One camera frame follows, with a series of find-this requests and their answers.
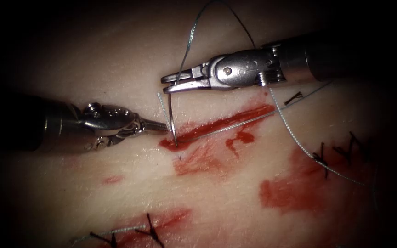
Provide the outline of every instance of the dark background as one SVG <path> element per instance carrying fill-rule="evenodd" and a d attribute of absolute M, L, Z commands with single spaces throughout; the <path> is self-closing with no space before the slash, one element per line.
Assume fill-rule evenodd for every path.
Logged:
<path fill-rule="evenodd" d="M 14 1 L 0 2 L 0 91 L 19 79 L 13 77 L 12 69 L 16 57 L 23 56 L 24 51 L 35 46 L 45 35 L 54 32 L 66 23 L 76 20 L 86 14 L 108 14 L 109 11 L 121 7 L 132 7 L 134 1 Z M 295 1 L 278 2 L 277 5 L 297 4 Z M 386 60 L 375 61 L 387 71 L 387 82 L 397 81 L 397 16 L 396 3 L 382 4 L 369 1 L 314 1 L 325 9 L 326 26 L 346 27 L 359 30 L 358 33 L 372 34 L 375 46 L 380 47 Z M 397 103 L 397 89 L 394 88 L 394 103 Z M 13 107 L 0 97 L 0 112 L 4 108 Z M 0 130 L 0 142 L 10 140 L 10 121 L 7 120 L 7 130 Z M 0 245 L 22 247 L 17 243 L 17 237 L 5 227 L 11 226 L 11 217 L 7 213 L 10 206 L 0 205 Z M 397 213 L 392 213 L 392 219 L 397 220 Z M 397 228 L 391 228 L 392 237 L 380 244 L 388 247 L 397 243 Z"/>

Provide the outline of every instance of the wound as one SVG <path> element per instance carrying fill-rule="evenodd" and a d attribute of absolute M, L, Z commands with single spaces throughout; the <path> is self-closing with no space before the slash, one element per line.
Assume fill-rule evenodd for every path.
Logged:
<path fill-rule="evenodd" d="M 243 122 L 243 121 L 247 121 L 249 119 L 261 116 L 263 114 L 267 114 L 269 112 L 272 112 L 275 110 L 275 107 L 273 105 L 269 105 L 269 104 L 260 104 L 258 106 L 258 104 L 256 104 L 257 106 L 253 106 L 251 109 L 249 110 L 245 110 L 242 111 L 240 113 L 237 113 L 231 117 L 228 118 L 224 118 L 224 119 L 219 119 L 207 124 L 202 124 L 198 127 L 193 128 L 192 130 L 186 132 L 186 133 L 182 133 L 182 130 L 187 130 L 190 129 L 189 126 L 191 124 L 184 124 L 179 128 L 178 134 L 177 134 L 177 139 L 180 142 L 178 144 L 178 147 L 176 147 L 176 144 L 174 142 L 173 139 L 163 139 L 162 141 L 159 142 L 159 146 L 161 147 L 165 147 L 168 150 L 172 151 L 172 152 L 177 152 L 177 151 L 182 151 L 182 150 L 186 150 L 188 147 L 190 147 L 193 143 L 199 141 L 199 140 L 193 140 L 193 141 L 188 141 L 191 139 L 194 139 L 196 137 L 220 130 L 222 128 Z M 248 139 L 246 139 L 246 134 L 241 134 L 243 132 L 243 130 L 245 130 L 247 127 L 252 127 L 257 123 L 260 123 L 262 119 L 253 121 L 251 123 L 245 124 L 243 126 L 241 126 L 241 130 L 239 131 L 240 133 L 240 140 L 243 140 L 245 142 L 253 142 L 254 139 L 253 137 L 249 137 Z"/>
<path fill-rule="evenodd" d="M 323 160 L 335 171 L 354 180 L 371 184 L 373 167 L 362 159 L 359 149 L 351 150 L 351 161 L 338 154 L 334 149 L 324 148 Z M 295 147 L 289 156 L 289 170 L 271 179 L 264 179 L 259 185 L 259 200 L 263 208 L 279 209 L 281 213 L 308 211 L 314 216 L 329 211 L 330 204 L 336 197 L 338 201 L 344 194 L 352 194 L 354 189 L 365 192 L 368 198 L 368 188 L 356 185 L 334 173 L 326 177 L 325 168 L 309 158 L 299 147 Z"/>
<path fill-rule="evenodd" d="M 186 208 L 171 209 L 161 213 L 150 212 L 151 223 L 157 232 L 161 242 L 169 244 L 170 241 L 181 238 L 179 232 L 186 226 L 191 224 L 193 211 Z M 112 228 L 120 229 L 127 226 L 145 225 L 147 228 L 141 231 L 150 232 L 147 213 L 142 213 L 138 217 L 129 220 L 119 220 L 118 224 Z M 129 231 L 116 234 L 116 243 L 118 248 L 132 247 L 158 247 L 158 244 L 151 236 L 144 233 Z M 108 244 L 102 244 L 100 248 L 109 248 Z"/>
<path fill-rule="evenodd" d="M 102 185 L 110 185 L 115 184 L 122 181 L 124 177 L 122 175 L 114 175 L 107 178 L 102 179 Z"/>
<path fill-rule="evenodd" d="M 256 97 L 251 98 L 242 107 L 240 112 L 233 116 L 199 126 L 193 124 L 196 127 L 191 127 L 192 123 L 181 126 L 178 132 L 179 147 L 175 146 L 173 140 L 162 140 L 159 145 L 173 152 L 186 150 L 194 144 L 181 155 L 181 158 L 177 157 L 173 161 L 176 174 L 182 176 L 210 173 L 218 177 L 226 177 L 239 169 L 243 165 L 243 163 L 239 162 L 242 157 L 240 151 L 246 151 L 246 145 L 255 142 L 255 133 L 259 123 L 264 121 L 265 118 L 188 143 L 182 143 L 181 141 L 194 139 L 230 125 L 273 112 L 275 107 L 266 104 L 266 99 L 264 92 L 260 91 Z"/>

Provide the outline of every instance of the pale skin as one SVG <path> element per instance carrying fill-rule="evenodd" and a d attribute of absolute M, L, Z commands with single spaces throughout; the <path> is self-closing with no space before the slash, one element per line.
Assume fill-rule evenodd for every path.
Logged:
<path fill-rule="evenodd" d="M 55 28 L 20 59 L 24 70 L 18 76 L 27 80 L 15 87 L 80 108 L 93 101 L 124 106 L 144 118 L 165 122 L 156 95 L 163 88 L 160 78 L 179 69 L 191 25 L 203 4 L 138 3 L 101 11 L 95 17 L 91 12 L 83 14 Z M 321 8 L 313 6 L 278 7 L 271 13 L 271 3 L 230 4 L 257 46 L 321 28 L 327 19 Z M 250 48 L 230 11 L 215 4 L 199 21 L 185 68 Z M 282 107 L 296 92 L 307 95 L 323 84 L 276 88 L 274 94 Z M 261 102 L 274 105 L 267 89 L 260 87 L 175 94 L 176 127 L 181 131 L 182 124 L 188 122 L 198 125 L 228 118 L 249 109 L 251 99 L 263 93 L 267 96 Z M 322 142 L 325 149 L 331 150 L 332 143 L 346 149 L 352 131 L 358 139 L 373 137 L 377 141 L 371 163 L 384 167 L 395 159 L 390 155 L 381 159 L 395 149 L 392 134 L 387 132 L 393 124 L 388 96 L 383 86 L 375 89 L 356 79 L 337 80 L 283 114 L 310 153 L 319 154 Z M 167 96 L 162 97 L 167 106 Z M 201 142 L 224 142 L 234 132 Z M 177 176 L 173 161 L 187 156 L 192 148 L 170 152 L 160 147 L 160 140 L 170 139 L 171 134 L 142 135 L 86 154 L 13 153 L 2 158 L 6 169 L 1 175 L 1 197 L 16 209 L 17 242 L 32 247 L 68 247 L 73 237 L 126 227 L 127 222 L 136 225 L 132 220 L 139 216 L 170 213 L 172 209 L 190 209 L 189 221 L 177 224 L 173 234 L 160 235 L 166 247 L 304 247 L 323 243 L 329 216 L 314 218 L 304 210 L 283 213 L 263 206 L 259 199 L 259 184 L 291 167 L 289 158 L 296 144 L 282 119 L 278 114 L 268 117 L 252 134 L 255 142 L 235 144 L 239 159 L 231 157 L 224 145 L 215 147 L 215 154 L 221 153 L 237 168 L 227 175 Z M 325 180 L 323 174 L 319 180 Z M 353 184 L 339 177 L 335 180 L 345 182 L 339 183 L 340 188 Z M 373 200 L 371 191 L 365 190 Z M 354 244 L 347 238 L 340 240 L 343 243 L 333 243 Z M 150 237 L 133 242 L 126 247 L 158 247 Z M 101 244 L 92 239 L 77 247 Z"/>

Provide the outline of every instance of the red blood stain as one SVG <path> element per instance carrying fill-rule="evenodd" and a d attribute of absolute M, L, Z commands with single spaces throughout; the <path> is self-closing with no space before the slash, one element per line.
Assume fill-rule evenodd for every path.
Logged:
<path fill-rule="evenodd" d="M 209 154 L 213 146 L 197 147 L 185 159 L 174 162 L 174 170 L 177 175 L 196 174 L 199 172 L 212 171 L 218 175 L 226 175 L 228 167 L 220 160 Z"/>
<path fill-rule="evenodd" d="M 234 148 L 234 141 L 241 141 L 243 144 L 254 142 L 254 136 L 250 133 L 243 132 L 246 128 L 250 127 L 250 123 L 243 125 L 240 131 L 235 134 L 235 138 L 227 139 L 225 142 L 226 147 L 231 150 L 237 158 L 240 158 L 237 150 Z"/>
<path fill-rule="evenodd" d="M 329 167 L 354 180 L 372 183 L 374 167 L 363 162 L 356 145 L 352 150 L 351 166 L 331 147 L 324 147 L 324 160 Z M 304 211 L 315 222 L 320 221 L 323 224 L 318 226 L 321 235 L 314 239 L 314 246 L 362 245 L 368 242 L 368 237 L 364 236 L 372 232 L 376 223 L 370 189 L 332 172 L 325 179 L 325 169 L 299 147 L 292 151 L 289 162 L 290 168 L 286 173 L 260 183 L 261 206 L 278 209 L 282 214 Z M 362 232 L 351 231 L 357 226 Z"/>
<path fill-rule="evenodd" d="M 179 208 L 171 209 L 169 212 L 160 214 L 150 213 L 150 219 L 159 239 L 166 245 L 167 241 L 174 239 L 173 237 L 176 237 L 178 232 L 191 222 L 191 214 L 191 209 Z M 120 224 L 116 225 L 113 230 L 139 225 L 145 225 L 146 229 L 142 231 L 149 232 L 149 223 L 146 213 L 131 220 L 120 220 Z M 135 231 L 117 233 L 116 241 L 118 248 L 157 246 L 156 242 L 150 236 Z M 100 248 L 110 247 L 111 246 L 107 243 L 100 246 Z"/>
<path fill-rule="evenodd" d="M 274 107 L 271 105 L 261 105 L 260 107 L 238 113 L 227 119 L 218 120 L 209 125 L 203 125 L 198 128 L 200 129 L 200 131 L 197 131 L 197 129 L 195 129 L 188 134 L 194 133 L 195 135 L 197 135 L 197 133 L 200 132 L 208 133 L 214 130 L 216 126 L 217 128 L 215 129 L 218 130 L 222 127 L 227 127 L 233 123 L 261 116 L 273 110 Z M 235 142 L 239 141 L 243 144 L 254 142 L 254 135 L 248 133 L 247 130 L 250 130 L 252 132 L 252 128 L 258 125 L 263 120 L 264 119 L 259 119 L 257 121 L 253 121 L 251 123 L 235 128 L 235 133 L 232 131 L 232 133 L 226 134 L 229 136 L 229 138 L 227 138 L 224 142 L 222 142 L 221 140 L 215 141 L 209 137 L 201 140 L 198 147 L 194 148 L 186 156 L 173 162 L 176 174 L 194 175 L 197 173 L 208 172 L 212 175 L 217 175 L 219 177 L 226 177 L 228 174 L 234 171 L 234 160 L 238 160 L 240 158 L 235 147 Z M 234 156 L 230 157 L 228 154 L 225 156 L 225 153 L 222 151 L 224 147 L 227 147 L 230 151 L 232 151 Z"/>
<path fill-rule="evenodd" d="M 191 131 L 184 133 L 184 134 L 180 134 L 180 132 L 178 133 L 177 139 L 180 142 L 178 145 L 178 147 L 176 147 L 176 144 L 174 142 L 173 139 L 163 139 L 160 143 L 159 146 L 161 147 L 165 147 L 167 149 L 169 149 L 172 152 L 176 152 L 176 151 L 182 151 L 182 150 L 186 150 L 190 145 L 192 145 L 193 143 L 195 143 L 198 140 L 194 140 L 194 141 L 190 141 L 190 142 L 185 142 L 182 143 L 181 141 L 188 141 L 190 139 L 196 138 L 198 136 L 202 136 L 217 130 L 220 130 L 222 128 L 228 127 L 230 125 L 234 125 L 236 123 L 240 123 L 243 121 L 247 121 L 249 119 L 261 116 L 263 114 L 272 112 L 275 110 L 275 107 L 273 105 L 269 105 L 269 104 L 261 104 L 259 106 L 253 107 L 249 110 L 237 113 L 231 117 L 225 118 L 225 119 L 219 119 L 216 121 L 213 121 L 211 123 L 208 124 L 203 124 L 199 127 L 196 127 L 194 129 L 192 129 Z M 264 119 L 259 119 L 256 121 L 253 121 L 249 124 L 245 124 L 242 126 L 242 130 L 240 132 L 242 132 L 243 130 L 246 129 L 247 126 L 253 126 L 256 123 L 261 122 Z M 180 128 L 180 130 L 183 130 L 187 127 L 187 125 L 184 125 Z M 235 138 L 234 140 L 241 140 L 242 142 L 253 142 L 253 136 L 246 138 L 246 134 L 240 134 L 239 138 Z"/>
<path fill-rule="evenodd" d="M 124 177 L 121 176 L 121 175 L 110 176 L 110 177 L 104 178 L 104 179 L 102 180 L 102 184 L 105 185 L 105 184 L 117 183 L 117 182 L 122 181 L 123 178 L 124 178 Z"/>
<path fill-rule="evenodd" d="M 324 160 L 329 167 L 356 180 L 368 180 L 368 176 L 371 175 L 370 166 L 359 162 L 361 156 L 358 155 L 358 150 L 354 149 L 352 156 L 356 158 L 354 161 L 357 163 L 349 167 L 343 156 L 333 151 L 331 147 L 324 148 Z M 347 182 L 332 172 L 329 172 L 328 178 L 325 179 L 325 169 L 299 147 L 293 150 L 289 162 L 290 169 L 286 175 L 277 176 L 273 180 L 263 180 L 260 183 L 259 196 L 263 207 L 279 208 L 283 213 L 309 210 L 318 214 L 326 208 L 326 198 L 330 196 L 328 191 L 332 191 L 332 187 L 335 186 L 332 181 Z"/>

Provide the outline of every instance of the skin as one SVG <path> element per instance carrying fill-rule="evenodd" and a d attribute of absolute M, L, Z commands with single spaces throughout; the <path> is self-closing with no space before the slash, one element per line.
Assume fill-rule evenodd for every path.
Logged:
<path fill-rule="evenodd" d="M 334 16 L 326 6 L 257 1 L 230 4 L 257 45 L 323 28 Z M 156 96 L 163 87 L 160 78 L 178 70 L 189 30 L 203 5 L 199 1 L 99 9 L 88 6 L 74 18 L 53 22 L 34 45 L 22 46 L 24 56 L 7 59 L 8 73 L 22 82 L 10 87 L 80 108 L 94 101 L 124 106 L 144 118 L 165 122 Z M 235 18 L 215 4 L 200 19 L 185 68 L 249 48 L 249 39 Z M 296 92 L 307 95 L 322 85 L 276 88 L 274 94 L 282 105 Z M 268 95 L 261 102 L 274 105 L 270 93 L 259 87 L 175 94 L 176 127 L 181 132 L 187 123 L 228 118 L 249 109 L 252 99 L 264 93 Z M 177 176 L 173 161 L 187 156 L 191 149 L 171 152 L 159 146 L 162 139 L 171 138 L 169 135 L 142 135 L 87 154 L 6 154 L 0 157 L 0 214 L 4 216 L 0 221 L 13 228 L 11 242 L 26 247 L 68 247 L 71 238 L 90 231 L 147 224 L 146 213 L 153 214 L 159 226 L 163 218 L 182 219 L 160 227 L 160 239 L 166 247 L 347 247 L 396 241 L 397 233 L 387 227 L 396 211 L 389 202 L 397 191 L 397 172 L 390 168 L 397 160 L 392 93 L 384 84 L 342 79 L 284 110 L 293 133 L 310 153 L 319 154 L 322 142 L 326 144 L 326 156 L 335 154 L 332 146 L 346 149 L 350 131 L 359 140 L 371 137 L 375 141 L 371 170 L 360 179 L 372 183 L 373 169 L 379 168 L 377 179 L 383 189 L 376 193 L 379 214 L 368 188 L 355 187 L 333 174 L 329 174 L 332 185 L 326 186 L 332 193 L 325 194 L 326 207 L 321 214 L 263 204 L 259 194 L 264 180 L 295 173 L 292 166 L 305 163 L 298 162 L 305 156 L 299 155 L 280 116 L 275 114 L 252 130 L 255 142 L 236 144 L 239 159 L 231 157 L 225 146 L 215 148 L 231 168 L 236 168 L 225 176 L 207 172 Z M 201 144 L 223 142 L 234 133 L 230 130 Z M 354 151 L 355 158 L 360 151 Z M 325 180 L 320 171 L 320 177 L 313 180 Z M 353 169 L 341 172 L 355 178 L 360 175 Z M 339 192 L 365 196 L 352 199 Z M 348 197 L 351 205 L 345 209 L 365 210 L 350 214 L 347 231 L 328 233 L 332 224 L 341 226 L 345 221 L 335 219 L 344 215 L 336 212 L 339 208 L 335 204 L 349 202 Z M 356 238 L 361 236 L 353 235 L 353 230 L 366 222 L 371 223 L 366 226 L 371 231 L 361 235 L 364 239 Z M 105 243 L 96 239 L 78 243 L 78 247 L 102 245 Z M 124 247 L 158 244 L 150 237 L 131 237 Z"/>

